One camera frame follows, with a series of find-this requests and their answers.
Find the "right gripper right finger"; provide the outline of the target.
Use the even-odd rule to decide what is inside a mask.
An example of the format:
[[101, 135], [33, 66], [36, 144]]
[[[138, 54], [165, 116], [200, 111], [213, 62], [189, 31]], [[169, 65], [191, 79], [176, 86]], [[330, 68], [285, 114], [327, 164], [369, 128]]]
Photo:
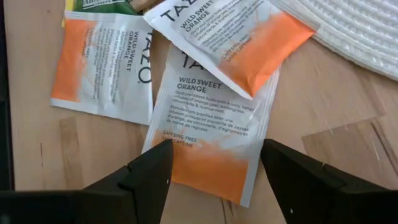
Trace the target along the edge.
[[397, 191], [324, 164], [273, 139], [261, 161], [287, 223], [397, 223]]

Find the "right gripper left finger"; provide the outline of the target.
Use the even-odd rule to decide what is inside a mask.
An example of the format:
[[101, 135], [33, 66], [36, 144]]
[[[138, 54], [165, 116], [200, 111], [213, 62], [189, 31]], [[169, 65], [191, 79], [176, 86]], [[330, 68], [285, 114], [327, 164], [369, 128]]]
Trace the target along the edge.
[[2, 191], [1, 223], [159, 223], [173, 158], [165, 140], [84, 189]]

